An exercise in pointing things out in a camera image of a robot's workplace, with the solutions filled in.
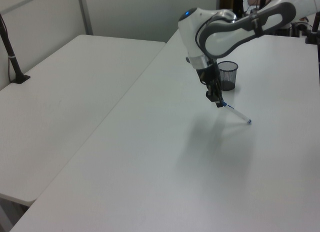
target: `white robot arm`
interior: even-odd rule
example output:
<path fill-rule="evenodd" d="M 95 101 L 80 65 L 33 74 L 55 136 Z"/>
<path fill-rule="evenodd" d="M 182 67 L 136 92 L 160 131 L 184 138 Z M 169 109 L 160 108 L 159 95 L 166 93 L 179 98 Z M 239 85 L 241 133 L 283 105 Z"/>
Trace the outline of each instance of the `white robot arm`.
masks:
<path fill-rule="evenodd" d="M 225 57 L 245 42 L 319 11 L 320 0 L 272 0 L 260 11 L 240 20 L 229 10 L 193 8 L 180 17 L 178 27 L 189 62 L 208 88 L 206 96 L 221 107 L 217 58 Z"/>

